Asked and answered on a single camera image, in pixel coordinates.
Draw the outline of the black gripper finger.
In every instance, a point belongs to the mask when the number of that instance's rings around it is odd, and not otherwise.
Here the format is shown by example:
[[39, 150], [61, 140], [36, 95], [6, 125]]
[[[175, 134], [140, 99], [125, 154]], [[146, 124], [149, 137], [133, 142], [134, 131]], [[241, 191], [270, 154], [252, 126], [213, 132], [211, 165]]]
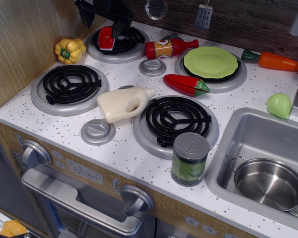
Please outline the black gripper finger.
[[115, 20], [112, 25], [111, 37], [118, 38], [124, 29], [130, 27], [131, 22], [132, 21], [130, 19], [126, 19], [126, 18], [118, 18], [117, 20]]
[[84, 25], [86, 27], [90, 28], [93, 21], [94, 21], [94, 18], [95, 18], [94, 11], [90, 8], [80, 6], [79, 7], [79, 13], [80, 13], [80, 16], [81, 16], [81, 19], [82, 19]]

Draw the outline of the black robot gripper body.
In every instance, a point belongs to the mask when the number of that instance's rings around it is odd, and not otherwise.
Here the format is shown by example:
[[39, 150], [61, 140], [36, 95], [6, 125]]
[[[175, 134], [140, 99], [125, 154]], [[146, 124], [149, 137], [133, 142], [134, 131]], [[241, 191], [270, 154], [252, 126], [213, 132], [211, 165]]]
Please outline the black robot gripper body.
[[132, 19], [134, 14], [120, 0], [75, 0], [78, 7], [84, 6], [94, 11], [95, 15], [105, 17], [112, 21], [118, 18]]

